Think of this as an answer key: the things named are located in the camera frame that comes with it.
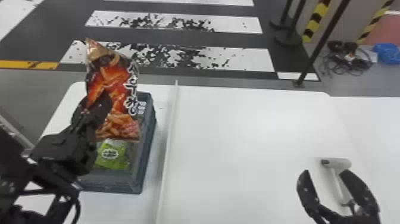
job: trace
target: black pole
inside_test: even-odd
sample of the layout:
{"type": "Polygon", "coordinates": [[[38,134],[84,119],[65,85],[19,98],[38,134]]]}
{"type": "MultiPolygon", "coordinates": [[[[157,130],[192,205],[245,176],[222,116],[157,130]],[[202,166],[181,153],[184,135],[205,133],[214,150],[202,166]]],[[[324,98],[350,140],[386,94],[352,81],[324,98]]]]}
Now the black pole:
{"type": "Polygon", "coordinates": [[[326,41],[328,40],[329,36],[331,35],[333,29],[336,27],[338,21],[340,20],[341,16],[346,10],[346,7],[349,5],[350,0],[342,0],[342,2],[339,5],[339,8],[336,10],[332,20],[330,21],[328,27],[326,28],[326,31],[324,35],[322,35],[317,47],[315,48],[314,52],[312,53],[312,56],[310,60],[308,61],[307,66],[305,67],[304,71],[301,73],[300,77],[298,80],[294,81],[295,87],[303,87],[303,81],[305,77],[307,76],[308,71],[310,68],[314,65],[315,60],[317,57],[320,55],[321,50],[326,44],[326,41]]]}
{"type": "Polygon", "coordinates": [[[305,1],[306,0],[300,0],[289,30],[279,30],[275,33],[275,40],[278,41],[279,44],[283,46],[297,46],[302,43],[302,39],[296,31],[296,26],[300,19],[301,12],[303,12],[305,1]]]}
{"type": "Polygon", "coordinates": [[[286,21],[288,20],[288,14],[290,7],[292,6],[293,0],[287,0],[285,8],[283,9],[282,15],[280,19],[273,18],[270,21],[271,27],[275,29],[287,29],[289,28],[289,23],[286,21]]]}
{"type": "Polygon", "coordinates": [[[289,14],[289,9],[292,6],[293,0],[287,0],[285,8],[283,9],[282,16],[280,18],[280,22],[284,23],[286,21],[286,18],[288,17],[289,14]]]}
{"type": "Polygon", "coordinates": [[[297,23],[298,23],[298,21],[300,19],[301,12],[303,12],[305,1],[306,0],[301,0],[300,3],[299,3],[299,6],[297,7],[295,16],[293,18],[293,22],[290,25],[289,31],[287,33],[287,38],[291,38],[293,36],[293,32],[296,31],[296,26],[297,26],[297,23]]]}

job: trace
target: crosswalk stripe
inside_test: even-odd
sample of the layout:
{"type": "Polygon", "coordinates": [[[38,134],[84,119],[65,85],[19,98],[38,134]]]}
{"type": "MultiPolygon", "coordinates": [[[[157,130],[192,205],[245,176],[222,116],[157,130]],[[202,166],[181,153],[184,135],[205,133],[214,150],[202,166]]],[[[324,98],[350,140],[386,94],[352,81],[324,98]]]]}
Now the crosswalk stripe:
{"type": "MultiPolygon", "coordinates": [[[[270,53],[258,48],[225,48],[215,46],[185,47],[146,43],[100,42],[141,66],[159,68],[191,67],[202,70],[274,71],[270,53]]],[[[74,41],[60,63],[84,64],[85,43],[74,41]]]]}
{"type": "MultiPolygon", "coordinates": [[[[299,79],[301,73],[300,72],[278,72],[279,79],[299,79]]],[[[318,81],[318,76],[315,73],[308,73],[305,77],[305,80],[309,81],[318,81]]]]}
{"type": "Polygon", "coordinates": [[[86,22],[86,26],[253,34],[263,33],[257,17],[125,11],[94,11],[86,22]]]}
{"type": "Polygon", "coordinates": [[[0,1],[0,40],[42,3],[42,1],[0,1]]]}
{"type": "Polygon", "coordinates": [[[106,1],[254,6],[253,0],[106,0],[106,1]]]}

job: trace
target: green snack bag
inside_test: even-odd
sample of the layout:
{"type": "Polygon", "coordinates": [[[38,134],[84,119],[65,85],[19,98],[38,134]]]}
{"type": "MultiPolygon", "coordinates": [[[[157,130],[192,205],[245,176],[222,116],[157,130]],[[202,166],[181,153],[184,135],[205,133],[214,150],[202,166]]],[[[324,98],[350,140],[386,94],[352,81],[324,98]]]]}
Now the green snack bag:
{"type": "Polygon", "coordinates": [[[125,156],[128,142],[106,139],[97,149],[95,167],[101,166],[111,170],[127,170],[129,159],[125,156]]]}

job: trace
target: snack bag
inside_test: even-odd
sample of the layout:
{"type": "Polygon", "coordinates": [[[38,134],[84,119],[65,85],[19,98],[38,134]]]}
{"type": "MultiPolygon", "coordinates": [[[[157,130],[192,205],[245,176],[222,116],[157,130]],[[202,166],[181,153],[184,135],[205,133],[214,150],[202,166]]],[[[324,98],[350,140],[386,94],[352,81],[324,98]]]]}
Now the snack bag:
{"type": "Polygon", "coordinates": [[[106,139],[98,149],[95,164],[111,170],[126,170],[129,159],[125,153],[128,147],[126,141],[106,139]]]}
{"type": "Polygon", "coordinates": [[[136,62],[87,38],[86,68],[86,107],[90,107],[103,91],[109,93],[112,101],[111,112],[96,130],[96,138],[139,140],[136,96],[139,67],[136,62]]]}

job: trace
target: red snack bag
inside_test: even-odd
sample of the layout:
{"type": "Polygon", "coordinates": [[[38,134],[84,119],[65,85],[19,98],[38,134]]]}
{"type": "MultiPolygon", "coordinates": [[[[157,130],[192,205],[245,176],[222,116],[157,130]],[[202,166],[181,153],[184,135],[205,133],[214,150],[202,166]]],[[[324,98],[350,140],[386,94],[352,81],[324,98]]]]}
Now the red snack bag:
{"type": "Polygon", "coordinates": [[[86,39],[86,107],[107,91],[113,103],[104,124],[96,130],[96,138],[139,140],[136,86],[139,67],[125,55],[86,39]]]}

